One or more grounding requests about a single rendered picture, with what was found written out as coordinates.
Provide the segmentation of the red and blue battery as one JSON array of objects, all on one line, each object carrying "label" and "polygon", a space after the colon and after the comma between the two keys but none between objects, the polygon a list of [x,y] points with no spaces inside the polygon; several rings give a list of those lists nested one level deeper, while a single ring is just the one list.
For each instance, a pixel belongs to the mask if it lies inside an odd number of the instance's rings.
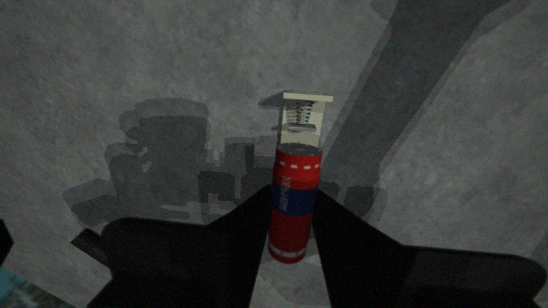
[{"label": "red and blue battery", "polygon": [[306,254],[322,155],[323,151],[312,145],[276,146],[268,251],[281,263],[297,263]]}]

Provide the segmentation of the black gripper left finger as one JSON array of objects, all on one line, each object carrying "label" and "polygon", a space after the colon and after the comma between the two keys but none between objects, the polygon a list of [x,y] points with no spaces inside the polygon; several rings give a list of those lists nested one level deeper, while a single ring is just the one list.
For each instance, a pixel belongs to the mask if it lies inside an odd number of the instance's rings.
[{"label": "black gripper left finger", "polygon": [[249,308],[271,221],[271,185],[208,225],[124,217],[101,241],[112,278],[121,271],[206,281],[216,308]]}]

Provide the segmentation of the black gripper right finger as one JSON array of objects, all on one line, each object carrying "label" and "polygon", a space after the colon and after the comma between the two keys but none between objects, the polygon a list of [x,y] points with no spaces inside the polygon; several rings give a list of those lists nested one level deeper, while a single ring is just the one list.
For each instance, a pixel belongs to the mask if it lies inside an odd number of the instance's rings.
[{"label": "black gripper right finger", "polygon": [[533,300],[548,276],[541,264],[516,255],[404,246],[319,189],[312,225],[331,308],[409,308],[426,285]]}]

